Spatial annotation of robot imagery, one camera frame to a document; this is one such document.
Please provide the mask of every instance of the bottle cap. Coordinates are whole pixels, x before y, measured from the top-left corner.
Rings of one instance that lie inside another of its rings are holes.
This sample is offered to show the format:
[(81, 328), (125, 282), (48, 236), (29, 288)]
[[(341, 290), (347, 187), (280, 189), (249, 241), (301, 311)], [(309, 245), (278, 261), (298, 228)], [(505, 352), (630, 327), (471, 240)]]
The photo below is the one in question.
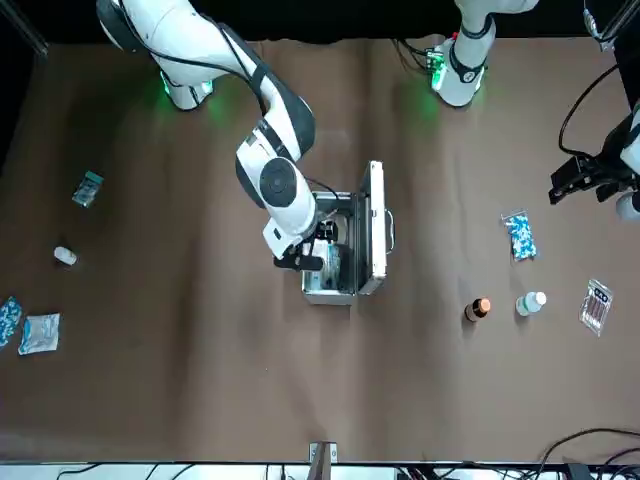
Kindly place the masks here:
[(547, 303), (547, 296), (545, 295), (544, 292), (536, 292), (535, 299), (536, 299), (536, 303), (540, 306)]
[(491, 310), (491, 302), (489, 301), (489, 299), (488, 298), (481, 298), (480, 299), (480, 305), (478, 305), (478, 309), (482, 313), (489, 313), (489, 310)]
[(53, 250), (53, 256), (60, 260), (62, 263), (66, 263), (67, 265), (73, 265), (78, 260), (78, 257), (75, 253), (65, 247), (56, 247)]

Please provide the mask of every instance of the small box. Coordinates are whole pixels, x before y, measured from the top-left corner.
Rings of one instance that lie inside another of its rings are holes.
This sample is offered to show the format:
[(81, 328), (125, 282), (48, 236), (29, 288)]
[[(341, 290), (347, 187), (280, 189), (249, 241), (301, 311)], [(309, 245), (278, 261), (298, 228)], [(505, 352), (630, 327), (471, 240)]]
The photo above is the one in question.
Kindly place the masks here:
[[(302, 292), (312, 304), (351, 305), (357, 295), (371, 295), (387, 276), (387, 254), (395, 246), (393, 215), (384, 199), (382, 162), (367, 165), (355, 193), (314, 192), (318, 209), (331, 214), (346, 229), (342, 243), (316, 240), (314, 256), (323, 259), (321, 271), (302, 272)], [(387, 234), (390, 248), (387, 251)]]
[(589, 280), (580, 308), (580, 321), (598, 337), (602, 334), (612, 302), (613, 292), (606, 285), (593, 278)]

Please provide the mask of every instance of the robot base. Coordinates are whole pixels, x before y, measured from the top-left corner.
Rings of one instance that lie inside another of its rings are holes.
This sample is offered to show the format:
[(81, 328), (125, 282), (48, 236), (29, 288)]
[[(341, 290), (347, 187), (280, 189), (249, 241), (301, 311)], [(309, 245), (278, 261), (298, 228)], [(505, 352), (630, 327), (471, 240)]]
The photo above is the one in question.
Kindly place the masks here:
[(464, 107), (468, 105), (482, 84), (484, 69), (471, 83), (463, 83), (453, 70), (449, 61), (449, 50), (453, 47), (453, 39), (449, 38), (444, 43), (434, 47), (434, 51), (440, 52), (444, 58), (442, 67), (433, 73), (431, 88), (452, 107)]
[(160, 72), (160, 76), (164, 82), (164, 91), (180, 110), (193, 110), (215, 90), (213, 80), (192, 87), (174, 84), (164, 72)]

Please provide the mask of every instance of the brown table surface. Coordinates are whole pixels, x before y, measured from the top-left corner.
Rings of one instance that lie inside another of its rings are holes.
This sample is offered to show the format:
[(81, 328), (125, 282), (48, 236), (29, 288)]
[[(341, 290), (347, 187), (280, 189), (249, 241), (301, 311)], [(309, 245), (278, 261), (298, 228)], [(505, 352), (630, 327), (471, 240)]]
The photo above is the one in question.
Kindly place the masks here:
[[(15, 335), (0, 353), (2, 456), (304, 461), (328, 439), (344, 461), (531, 461), (579, 429), (639, 426), (640, 229), (593, 193), (547, 198), (559, 126), (611, 55), (498, 40), (473, 105), (453, 110), (388, 41), (256, 48), (316, 115), (305, 174), (349, 191), (384, 162), (386, 283), (351, 310), (310, 306), (272, 266), (267, 216), (235, 177), (259, 118), (238, 80), (183, 113), (150, 61), (55, 46), (0, 183), (0, 295), (62, 312), (60, 344), (20, 358)], [(599, 149), (627, 112), (616, 73), (567, 144)], [(84, 210), (71, 194), (89, 169), (105, 181)], [(515, 265), (500, 214), (520, 207), (540, 256)], [(62, 241), (72, 269), (54, 264)], [(601, 338), (578, 320), (591, 277), (615, 293)], [(548, 305), (519, 321), (515, 299), (538, 289)], [(472, 327), (479, 295), (493, 311)], [(554, 458), (629, 443), (599, 435)]]

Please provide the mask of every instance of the blue packet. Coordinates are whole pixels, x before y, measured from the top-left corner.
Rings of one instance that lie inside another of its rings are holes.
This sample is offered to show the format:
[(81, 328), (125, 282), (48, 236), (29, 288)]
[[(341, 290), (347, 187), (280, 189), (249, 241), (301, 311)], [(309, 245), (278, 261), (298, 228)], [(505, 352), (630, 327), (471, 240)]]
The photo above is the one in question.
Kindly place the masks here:
[(93, 172), (85, 173), (82, 182), (80, 182), (80, 185), (78, 185), (77, 190), (73, 194), (73, 201), (78, 205), (88, 208), (96, 198), (101, 185), (102, 177), (100, 175)]
[(15, 297), (9, 297), (0, 307), (0, 348), (9, 343), (21, 316), (22, 307)]
[(513, 258), (520, 261), (526, 258), (533, 258), (538, 254), (526, 210), (518, 210), (507, 216), (502, 215), (502, 223), (504, 223), (507, 232), (511, 236)]

